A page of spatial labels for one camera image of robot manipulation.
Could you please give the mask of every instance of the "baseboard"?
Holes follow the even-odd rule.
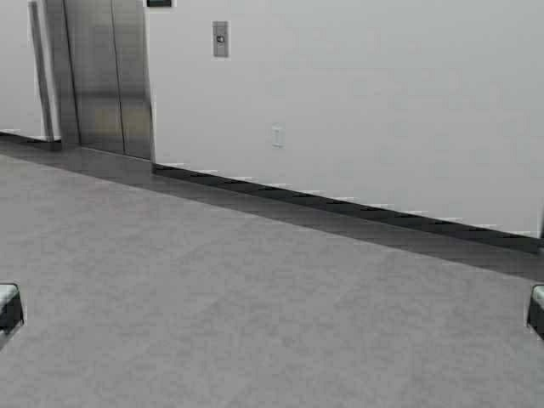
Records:
[[[152,171],[154,174],[164,177],[181,179],[251,196],[270,198],[300,206],[312,207],[330,213],[340,213],[432,234],[446,235],[465,241],[476,241],[494,247],[505,247],[529,253],[539,253],[540,247],[543,247],[542,240],[529,236],[508,234],[494,229],[478,228],[471,225],[442,221],[405,212],[396,212],[384,208],[369,207],[352,202],[333,200],[318,195],[304,194],[297,191],[269,187],[247,181],[233,180],[232,178],[198,173],[192,170],[153,163]]]
[[[20,136],[18,134],[0,133],[0,140],[5,140],[10,143],[16,143],[17,145],[27,145],[37,147],[38,149],[60,151],[62,150],[62,143],[60,140],[50,142],[47,140],[39,140],[33,138],[27,138],[26,136]]]

